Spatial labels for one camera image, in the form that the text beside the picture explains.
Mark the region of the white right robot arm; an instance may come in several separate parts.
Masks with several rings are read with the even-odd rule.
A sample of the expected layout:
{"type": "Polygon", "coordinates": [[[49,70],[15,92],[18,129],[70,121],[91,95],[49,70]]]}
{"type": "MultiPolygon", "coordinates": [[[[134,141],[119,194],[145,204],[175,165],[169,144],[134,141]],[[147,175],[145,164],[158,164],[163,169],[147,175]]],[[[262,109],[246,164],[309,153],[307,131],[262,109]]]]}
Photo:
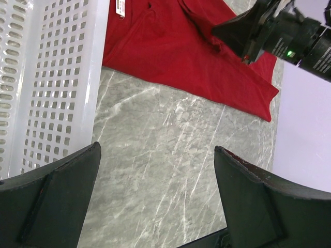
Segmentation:
{"type": "Polygon", "coordinates": [[[212,35],[248,65],[267,52],[329,82],[330,4],[324,17],[325,24],[305,17],[294,1],[256,1],[212,35]]]}

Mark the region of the red t shirt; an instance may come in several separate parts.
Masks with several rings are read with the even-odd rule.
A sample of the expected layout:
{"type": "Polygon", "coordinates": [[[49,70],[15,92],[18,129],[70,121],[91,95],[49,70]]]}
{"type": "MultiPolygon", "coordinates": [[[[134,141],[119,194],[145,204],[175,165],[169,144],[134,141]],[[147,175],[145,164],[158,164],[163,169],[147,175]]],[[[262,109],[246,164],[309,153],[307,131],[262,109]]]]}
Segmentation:
{"type": "Polygon", "coordinates": [[[233,17],[224,1],[110,1],[102,64],[269,122],[276,58],[245,65],[211,34],[233,17]]]}

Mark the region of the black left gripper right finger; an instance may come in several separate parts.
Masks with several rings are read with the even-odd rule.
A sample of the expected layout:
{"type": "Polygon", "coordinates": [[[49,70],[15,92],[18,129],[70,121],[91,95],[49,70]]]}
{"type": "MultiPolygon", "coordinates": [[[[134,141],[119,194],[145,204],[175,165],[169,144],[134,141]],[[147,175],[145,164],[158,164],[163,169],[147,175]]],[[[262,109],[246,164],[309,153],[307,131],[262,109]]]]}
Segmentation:
{"type": "Polygon", "coordinates": [[[217,146],[214,168],[232,247],[330,247],[330,193],[217,146]]]}

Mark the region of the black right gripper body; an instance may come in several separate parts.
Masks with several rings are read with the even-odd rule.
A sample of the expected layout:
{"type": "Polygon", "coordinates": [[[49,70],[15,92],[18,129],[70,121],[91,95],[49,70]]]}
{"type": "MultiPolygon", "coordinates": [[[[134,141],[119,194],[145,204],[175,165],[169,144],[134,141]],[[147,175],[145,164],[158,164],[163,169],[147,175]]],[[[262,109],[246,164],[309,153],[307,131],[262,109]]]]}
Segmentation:
{"type": "Polygon", "coordinates": [[[249,65],[263,53],[261,29],[278,5],[279,1],[256,1],[253,7],[244,13],[214,26],[212,35],[249,65]]]}

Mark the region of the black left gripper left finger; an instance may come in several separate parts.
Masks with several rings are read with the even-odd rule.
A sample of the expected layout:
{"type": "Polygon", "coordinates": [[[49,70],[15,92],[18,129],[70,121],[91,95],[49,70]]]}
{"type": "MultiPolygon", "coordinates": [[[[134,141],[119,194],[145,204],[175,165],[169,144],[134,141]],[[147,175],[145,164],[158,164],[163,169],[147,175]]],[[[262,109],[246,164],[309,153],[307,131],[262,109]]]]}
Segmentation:
{"type": "Polygon", "coordinates": [[[100,160],[94,142],[1,180],[1,247],[77,247],[100,160]]]}

